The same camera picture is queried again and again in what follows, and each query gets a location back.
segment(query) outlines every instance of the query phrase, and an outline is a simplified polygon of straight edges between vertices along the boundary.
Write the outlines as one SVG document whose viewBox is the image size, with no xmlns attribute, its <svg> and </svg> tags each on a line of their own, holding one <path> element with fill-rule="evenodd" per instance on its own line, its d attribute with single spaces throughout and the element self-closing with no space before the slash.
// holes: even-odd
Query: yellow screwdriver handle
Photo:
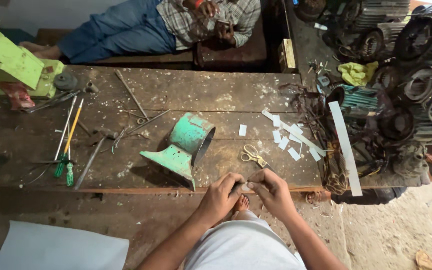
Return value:
<svg viewBox="0 0 432 270">
<path fill-rule="evenodd" d="M 83 106 L 83 101 L 85 99 L 81 99 L 81 103 L 79 104 L 78 111 L 76 112 L 76 116 L 74 117 L 74 121 L 72 122 L 71 131 L 69 132 L 68 141 L 66 142 L 66 146 L 64 147 L 64 154 L 68 152 L 69 143 L 71 143 L 71 137 L 73 137 L 73 132 L 75 131 L 76 124 L 78 123 L 79 113 L 81 112 L 81 107 Z"/>
</svg>

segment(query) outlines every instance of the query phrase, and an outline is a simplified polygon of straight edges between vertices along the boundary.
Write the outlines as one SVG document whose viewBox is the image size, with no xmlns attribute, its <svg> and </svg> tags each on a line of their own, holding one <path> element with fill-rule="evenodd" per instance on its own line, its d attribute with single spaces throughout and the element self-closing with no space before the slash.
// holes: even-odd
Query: green screwdriver handle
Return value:
<svg viewBox="0 0 432 270">
<path fill-rule="evenodd" d="M 64 170 L 64 161 L 67 159 L 67 154 L 62 153 L 59 158 L 59 163 L 57 164 L 56 171 L 54 172 L 54 177 L 60 177 Z"/>
<path fill-rule="evenodd" d="M 68 168 L 68 173 L 66 174 L 66 185 L 71 187 L 75 183 L 73 180 L 73 164 L 69 162 L 66 168 Z"/>
</svg>

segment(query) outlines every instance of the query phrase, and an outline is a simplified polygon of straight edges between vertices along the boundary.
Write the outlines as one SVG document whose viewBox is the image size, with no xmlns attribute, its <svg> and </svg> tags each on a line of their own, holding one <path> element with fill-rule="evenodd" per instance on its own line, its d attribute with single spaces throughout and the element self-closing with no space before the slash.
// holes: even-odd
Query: mobile phone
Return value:
<svg viewBox="0 0 432 270">
<path fill-rule="evenodd" d="M 216 22 L 217 22 L 217 23 L 220 23 L 220 24 L 223 24 L 223 25 L 224 25 L 224 28 L 225 28 L 226 30 L 229 30 L 229 29 L 230 29 L 230 25 L 231 25 L 231 23 L 230 23 L 229 21 L 216 20 Z"/>
</svg>

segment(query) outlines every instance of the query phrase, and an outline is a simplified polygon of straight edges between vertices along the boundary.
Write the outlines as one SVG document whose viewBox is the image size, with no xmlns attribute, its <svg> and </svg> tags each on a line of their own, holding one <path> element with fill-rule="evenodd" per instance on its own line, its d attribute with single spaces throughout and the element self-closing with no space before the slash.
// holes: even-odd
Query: plaid shirt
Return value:
<svg viewBox="0 0 432 270">
<path fill-rule="evenodd" d="M 176 50 L 191 48 L 196 42 L 215 36 L 216 17 L 234 25 L 236 47 L 243 46 L 261 13 L 260 0 L 213 0 L 220 12 L 208 19 L 183 7 L 183 1 L 163 0 L 156 7 L 166 28 L 176 37 Z"/>
</svg>

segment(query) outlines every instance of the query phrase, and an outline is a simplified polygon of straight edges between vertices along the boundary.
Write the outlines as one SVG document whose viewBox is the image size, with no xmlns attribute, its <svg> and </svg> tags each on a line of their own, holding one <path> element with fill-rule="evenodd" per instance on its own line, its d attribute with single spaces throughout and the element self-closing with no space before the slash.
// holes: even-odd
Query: person's hands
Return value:
<svg viewBox="0 0 432 270">
<path fill-rule="evenodd" d="M 201 200 L 193 216 L 199 223 L 211 228 L 223 219 L 241 196 L 241 184 L 244 177 L 238 173 L 229 172 L 212 183 Z"/>
<path fill-rule="evenodd" d="M 224 40 L 234 46 L 236 44 L 236 40 L 234 39 L 234 26 L 232 23 L 229 24 L 229 27 L 227 26 L 227 24 L 217 21 L 215 26 L 217 36 L 220 40 Z"/>
<path fill-rule="evenodd" d="M 248 178 L 247 186 L 259 195 L 267 210 L 283 223 L 298 215 L 288 183 L 270 169 L 253 173 Z"/>
<path fill-rule="evenodd" d="M 213 18 L 216 13 L 219 13 L 219 6 L 213 1 L 206 0 L 199 5 L 198 11 L 206 16 L 206 18 Z"/>
</svg>

